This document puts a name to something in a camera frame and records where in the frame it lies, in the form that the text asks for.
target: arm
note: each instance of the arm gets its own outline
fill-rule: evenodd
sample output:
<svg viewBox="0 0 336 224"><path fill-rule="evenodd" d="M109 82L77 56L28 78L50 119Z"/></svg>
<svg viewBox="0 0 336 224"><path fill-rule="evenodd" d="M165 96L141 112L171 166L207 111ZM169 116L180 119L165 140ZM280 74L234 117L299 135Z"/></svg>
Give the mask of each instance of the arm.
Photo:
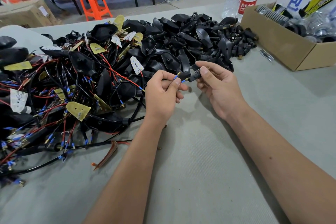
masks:
<svg viewBox="0 0 336 224"><path fill-rule="evenodd" d="M143 124L83 224L143 222L162 128L173 114L175 102L183 99L177 89L188 89L179 78L173 79L173 74L160 70L147 83Z"/></svg>
<svg viewBox="0 0 336 224"><path fill-rule="evenodd" d="M336 180L307 159L243 99L235 76L216 64L199 62L200 88L216 113L235 131L292 224L336 220Z"/></svg>

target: cardboard box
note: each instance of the cardboard box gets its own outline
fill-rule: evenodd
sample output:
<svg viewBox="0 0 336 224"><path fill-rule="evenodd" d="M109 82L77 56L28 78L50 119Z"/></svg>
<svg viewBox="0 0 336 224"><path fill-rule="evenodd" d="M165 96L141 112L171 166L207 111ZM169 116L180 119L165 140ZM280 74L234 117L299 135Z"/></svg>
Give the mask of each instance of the cardboard box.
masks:
<svg viewBox="0 0 336 224"><path fill-rule="evenodd" d="M259 36L259 44L292 71L328 67L336 63L336 42L314 44L246 7L241 26Z"/></svg>
<svg viewBox="0 0 336 224"><path fill-rule="evenodd" d="M44 0L28 0L0 6L0 27L19 25L36 28L59 25Z"/></svg>

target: fingernail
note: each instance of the fingernail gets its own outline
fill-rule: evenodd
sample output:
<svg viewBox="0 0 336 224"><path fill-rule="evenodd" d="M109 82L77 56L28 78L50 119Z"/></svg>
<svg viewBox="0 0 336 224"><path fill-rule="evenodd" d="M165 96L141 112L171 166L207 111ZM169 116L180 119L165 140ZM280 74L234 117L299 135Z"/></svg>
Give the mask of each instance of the fingernail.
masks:
<svg viewBox="0 0 336 224"><path fill-rule="evenodd" d="M180 78L176 78L176 79L174 80L174 82L175 82L177 85L180 85L180 83L181 83L181 79L180 79Z"/></svg>
<svg viewBox="0 0 336 224"><path fill-rule="evenodd" d="M206 67L201 67L201 74L206 74L209 70Z"/></svg>

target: forearm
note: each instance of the forearm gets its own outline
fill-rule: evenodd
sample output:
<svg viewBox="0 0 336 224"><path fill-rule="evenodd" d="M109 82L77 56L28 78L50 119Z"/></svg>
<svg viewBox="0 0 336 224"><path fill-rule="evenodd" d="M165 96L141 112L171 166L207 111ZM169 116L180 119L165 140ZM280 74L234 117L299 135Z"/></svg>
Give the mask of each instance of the forearm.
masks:
<svg viewBox="0 0 336 224"><path fill-rule="evenodd" d="M162 126L145 118L83 224L142 223Z"/></svg>
<svg viewBox="0 0 336 224"><path fill-rule="evenodd" d="M297 151L247 104L227 121L292 224L335 221L335 179Z"/></svg>

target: hand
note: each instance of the hand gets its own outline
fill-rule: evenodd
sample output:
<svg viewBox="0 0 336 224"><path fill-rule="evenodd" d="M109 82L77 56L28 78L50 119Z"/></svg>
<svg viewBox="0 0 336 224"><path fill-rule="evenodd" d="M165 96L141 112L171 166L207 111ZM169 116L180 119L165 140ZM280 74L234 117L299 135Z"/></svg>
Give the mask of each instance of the hand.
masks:
<svg viewBox="0 0 336 224"><path fill-rule="evenodd" d="M145 88L146 116L164 127L172 116L175 103L184 98L179 90L188 90L188 86L181 83L181 79L174 80L175 75L163 70L157 71L148 81Z"/></svg>
<svg viewBox="0 0 336 224"><path fill-rule="evenodd" d="M236 76L225 68L207 61L197 61L201 78L197 87L207 95L215 112L224 120L245 104Z"/></svg>

